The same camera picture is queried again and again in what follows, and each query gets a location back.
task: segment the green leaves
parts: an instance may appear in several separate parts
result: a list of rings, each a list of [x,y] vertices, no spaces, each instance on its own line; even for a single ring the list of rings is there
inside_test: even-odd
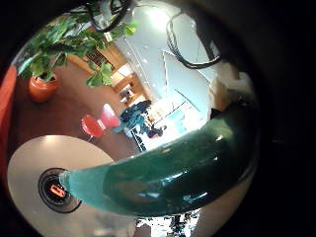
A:
[[[127,23],[124,26],[124,33],[128,36],[133,36],[134,33],[136,32],[136,28],[138,27],[138,23],[133,22],[133,23]]]
[[[91,3],[94,15],[100,15],[99,2]],[[109,43],[103,33],[82,30],[91,21],[86,9],[78,8],[76,13],[66,13],[43,27],[26,45],[19,66],[19,75],[22,78],[43,76],[49,81],[55,66],[65,65],[67,54],[84,57],[88,52],[96,49],[105,49]],[[113,40],[122,36],[135,34],[138,23],[121,23],[111,31]],[[111,84],[112,69],[109,63],[102,63],[97,67],[92,61],[89,66],[95,74],[88,78],[86,84],[90,87]]]
[[[67,54],[62,52],[58,54],[58,56],[56,57],[51,67],[53,68],[54,66],[62,66],[66,63],[67,63]]]
[[[88,78],[86,85],[90,87],[99,87],[102,85],[111,85],[112,69],[109,63],[102,63],[100,70],[96,71],[94,75]]]

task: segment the brown floor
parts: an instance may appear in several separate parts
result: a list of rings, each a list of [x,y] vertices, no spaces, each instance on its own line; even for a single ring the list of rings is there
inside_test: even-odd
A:
[[[87,138],[80,124],[82,116],[90,114],[97,118],[104,103],[110,104],[117,115],[125,108],[112,87],[86,86],[84,82],[89,74],[78,66],[69,63],[67,67],[56,68],[55,73],[60,79],[60,88],[51,100],[43,104],[33,103],[29,99],[27,80],[17,81],[8,157],[24,142],[42,135]],[[133,140],[123,133],[114,134],[110,128],[95,144],[114,160],[138,152]]]

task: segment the red chair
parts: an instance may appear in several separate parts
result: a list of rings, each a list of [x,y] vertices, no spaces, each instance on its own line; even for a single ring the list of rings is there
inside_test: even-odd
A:
[[[0,180],[6,186],[7,145],[13,105],[14,89],[17,80],[17,68],[11,65],[2,83],[0,80]]]
[[[120,120],[109,104],[104,104],[102,107],[99,119],[90,115],[84,115],[81,118],[81,125],[83,130],[90,135],[88,141],[93,137],[102,137],[107,127],[114,127],[120,125]]]

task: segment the black circular object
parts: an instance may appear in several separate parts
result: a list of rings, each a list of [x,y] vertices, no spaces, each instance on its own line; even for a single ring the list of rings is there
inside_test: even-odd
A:
[[[39,195],[42,201],[58,213],[71,213],[81,204],[81,200],[72,196],[59,183],[59,174],[62,168],[51,168],[44,171],[39,177]]]

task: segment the orange flower pot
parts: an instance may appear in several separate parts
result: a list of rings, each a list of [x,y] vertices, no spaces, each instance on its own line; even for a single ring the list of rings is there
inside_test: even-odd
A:
[[[31,77],[29,95],[34,102],[43,103],[49,100],[59,88],[59,80],[53,75],[53,80],[45,82],[39,77]]]

